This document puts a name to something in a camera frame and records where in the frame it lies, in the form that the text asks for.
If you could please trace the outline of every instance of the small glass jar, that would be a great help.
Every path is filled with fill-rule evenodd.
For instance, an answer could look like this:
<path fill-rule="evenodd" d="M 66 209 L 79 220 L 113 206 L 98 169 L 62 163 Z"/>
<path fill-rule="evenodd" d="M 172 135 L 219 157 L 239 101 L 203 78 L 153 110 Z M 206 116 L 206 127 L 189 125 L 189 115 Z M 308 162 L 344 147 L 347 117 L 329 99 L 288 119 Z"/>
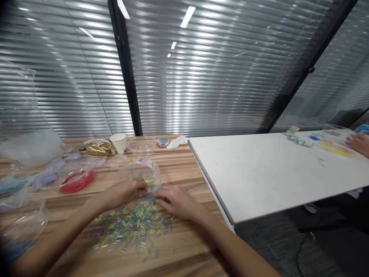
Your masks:
<path fill-rule="evenodd" d="M 296 132 L 300 131 L 299 127 L 291 126 L 285 133 L 286 136 L 294 136 Z"/>

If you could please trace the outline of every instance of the cork stopper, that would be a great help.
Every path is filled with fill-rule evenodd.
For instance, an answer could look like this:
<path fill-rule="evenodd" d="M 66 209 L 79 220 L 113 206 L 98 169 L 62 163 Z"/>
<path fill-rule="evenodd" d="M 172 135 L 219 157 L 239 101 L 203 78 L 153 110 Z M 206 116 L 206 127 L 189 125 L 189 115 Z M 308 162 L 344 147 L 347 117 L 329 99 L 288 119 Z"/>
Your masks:
<path fill-rule="evenodd" d="M 291 126 L 289 129 L 290 129 L 291 131 L 294 131 L 294 132 L 298 132 L 298 131 L 300 131 L 300 128 L 299 128 L 299 127 L 296 127 L 296 126 Z"/>

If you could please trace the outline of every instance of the small tin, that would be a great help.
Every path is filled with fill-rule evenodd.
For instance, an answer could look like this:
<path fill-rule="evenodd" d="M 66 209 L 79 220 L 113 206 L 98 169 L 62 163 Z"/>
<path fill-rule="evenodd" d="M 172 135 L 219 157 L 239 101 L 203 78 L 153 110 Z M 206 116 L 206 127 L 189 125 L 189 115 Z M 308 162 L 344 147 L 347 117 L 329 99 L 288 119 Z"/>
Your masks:
<path fill-rule="evenodd" d="M 164 148 L 164 147 L 167 147 L 168 144 L 169 144 L 169 139 L 167 139 L 167 138 L 158 138 L 157 141 L 158 141 L 158 146 L 159 147 Z"/>

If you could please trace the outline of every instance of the clear plastic bowl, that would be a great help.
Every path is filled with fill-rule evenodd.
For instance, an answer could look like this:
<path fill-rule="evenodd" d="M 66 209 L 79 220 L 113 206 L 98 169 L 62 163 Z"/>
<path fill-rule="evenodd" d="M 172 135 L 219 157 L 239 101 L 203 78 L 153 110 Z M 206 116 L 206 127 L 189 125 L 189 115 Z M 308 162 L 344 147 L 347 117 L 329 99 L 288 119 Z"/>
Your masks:
<path fill-rule="evenodd" d="M 161 188 L 161 177 L 158 165 L 149 159 L 139 159 L 136 162 L 123 166 L 118 172 L 118 181 L 124 179 L 144 178 L 148 191 L 136 201 L 147 201 L 152 198 L 153 193 Z"/>
<path fill-rule="evenodd" d="M 41 172 L 33 185 L 36 189 L 59 189 L 71 193 L 88 185 L 95 176 L 91 156 L 81 155 L 78 159 L 63 160 Z"/>
<path fill-rule="evenodd" d="M 49 211 L 42 195 L 26 194 L 20 208 L 1 213 L 1 218 L 0 233 L 4 243 L 1 251 L 11 261 L 43 232 Z"/>
<path fill-rule="evenodd" d="M 339 126 L 334 124 L 325 124 L 323 127 L 323 131 L 327 133 L 328 135 L 333 135 L 335 137 L 339 137 L 341 135 L 346 135 L 349 132 L 352 132 L 352 130 Z"/>
<path fill-rule="evenodd" d="M 154 153 L 156 139 L 151 136 L 140 136 L 128 142 L 128 149 L 138 158 L 148 158 Z"/>

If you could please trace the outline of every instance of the cable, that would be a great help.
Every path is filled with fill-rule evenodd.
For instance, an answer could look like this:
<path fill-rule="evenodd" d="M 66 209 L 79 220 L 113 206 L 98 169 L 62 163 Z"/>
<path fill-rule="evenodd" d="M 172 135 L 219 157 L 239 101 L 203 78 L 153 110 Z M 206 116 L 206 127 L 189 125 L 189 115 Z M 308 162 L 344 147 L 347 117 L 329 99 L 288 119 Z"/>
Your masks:
<path fill-rule="evenodd" d="M 336 213 L 337 213 L 337 212 L 332 212 L 332 213 L 329 213 L 329 214 L 326 214 L 326 215 L 322 215 L 322 216 L 319 218 L 319 220 L 315 223 L 315 225 L 314 225 L 312 228 L 317 227 L 317 226 L 318 226 L 318 224 L 322 221 L 322 219 L 323 219 L 323 218 L 325 218 L 326 216 L 329 216 L 329 215 L 332 215 L 332 214 L 336 214 Z M 303 276 L 303 273 L 301 272 L 300 265 L 299 265 L 299 254 L 300 254 L 300 252 L 301 252 L 301 249 L 303 248 L 303 244 L 304 244 L 304 242 L 306 241 L 306 239 L 307 239 L 309 236 L 310 236 L 310 234 L 307 234 L 307 235 L 303 238 L 303 240 L 302 240 L 302 241 L 301 241 L 301 243 L 300 243 L 299 250 L 297 250 L 297 253 L 296 253 L 296 265 L 297 265 L 297 269 L 299 270 L 299 273 L 300 273 L 300 276 L 301 276 L 301 277 L 304 277 L 304 276 Z"/>

